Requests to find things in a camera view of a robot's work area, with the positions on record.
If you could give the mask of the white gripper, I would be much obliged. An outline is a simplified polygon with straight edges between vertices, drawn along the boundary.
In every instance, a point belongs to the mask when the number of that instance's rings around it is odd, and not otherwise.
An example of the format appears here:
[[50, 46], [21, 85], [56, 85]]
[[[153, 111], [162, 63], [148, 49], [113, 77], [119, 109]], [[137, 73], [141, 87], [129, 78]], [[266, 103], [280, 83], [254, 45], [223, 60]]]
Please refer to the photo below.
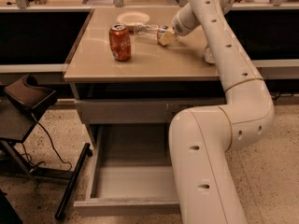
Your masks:
[[177, 40], [177, 35], [186, 36], [200, 25], [192, 11], [191, 4], [185, 5], [173, 18], [172, 29], [162, 30], [158, 32], [158, 42], [162, 46], [166, 46]]

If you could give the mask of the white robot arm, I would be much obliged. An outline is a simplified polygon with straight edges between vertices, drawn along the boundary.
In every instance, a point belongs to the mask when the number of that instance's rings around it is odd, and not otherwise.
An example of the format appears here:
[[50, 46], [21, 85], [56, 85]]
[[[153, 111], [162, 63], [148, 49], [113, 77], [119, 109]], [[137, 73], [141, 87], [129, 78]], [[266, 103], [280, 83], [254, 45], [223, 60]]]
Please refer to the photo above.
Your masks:
[[247, 224], [225, 152], [261, 140], [274, 105], [262, 76], [228, 25], [234, 0], [190, 0], [172, 21], [178, 35], [201, 26], [226, 103], [177, 113], [169, 126], [169, 152], [183, 224]]

